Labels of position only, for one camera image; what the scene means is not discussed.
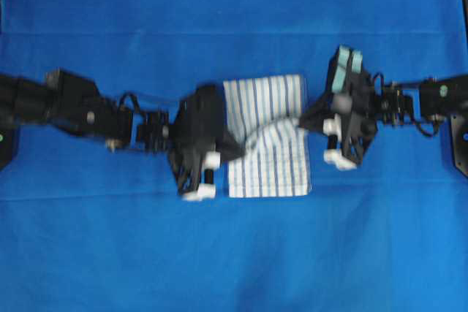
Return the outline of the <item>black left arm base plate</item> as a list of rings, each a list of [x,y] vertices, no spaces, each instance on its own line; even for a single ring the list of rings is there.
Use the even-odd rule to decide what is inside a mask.
[[[1,170],[7,167],[17,156],[19,136],[20,128],[18,126],[1,125]]]

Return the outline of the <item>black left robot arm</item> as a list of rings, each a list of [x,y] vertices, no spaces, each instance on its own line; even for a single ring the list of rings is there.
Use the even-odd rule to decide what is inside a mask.
[[[99,92],[94,81],[56,69],[44,83],[1,75],[1,167],[18,152],[23,125],[51,125],[75,137],[103,140],[110,151],[164,153],[185,201],[213,199],[214,172],[244,157],[245,147],[227,128],[226,105],[216,85],[185,96],[174,121],[164,110],[144,110],[137,94],[119,99]]]

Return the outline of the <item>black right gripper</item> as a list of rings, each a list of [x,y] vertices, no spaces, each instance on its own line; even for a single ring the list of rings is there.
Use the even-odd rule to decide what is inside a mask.
[[[345,45],[329,62],[325,93],[301,114],[298,127],[328,137],[323,154],[338,170],[354,170],[377,133],[372,118],[374,86],[363,67],[363,55]]]

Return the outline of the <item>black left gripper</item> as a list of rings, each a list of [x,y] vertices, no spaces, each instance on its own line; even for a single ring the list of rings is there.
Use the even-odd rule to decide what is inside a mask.
[[[245,147],[225,126],[224,102],[215,85],[202,85],[185,96],[169,133],[168,154],[182,200],[200,202],[216,196],[212,176],[203,181],[205,171],[245,156]]]

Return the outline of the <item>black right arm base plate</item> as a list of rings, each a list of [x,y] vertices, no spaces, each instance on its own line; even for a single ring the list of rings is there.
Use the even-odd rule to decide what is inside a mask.
[[[448,161],[460,175],[467,178],[467,110],[448,111],[442,136]]]

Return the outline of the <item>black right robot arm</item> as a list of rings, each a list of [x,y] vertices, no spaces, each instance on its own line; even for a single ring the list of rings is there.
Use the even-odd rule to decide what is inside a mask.
[[[454,165],[466,175],[467,76],[386,83],[382,73],[365,70],[362,52],[340,45],[329,61],[325,91],[301,114],[298,126],[328,138],[326,163],[353,170],[362,164],[378,123],[412,125],[434,137],[444,122],[450,125]]]

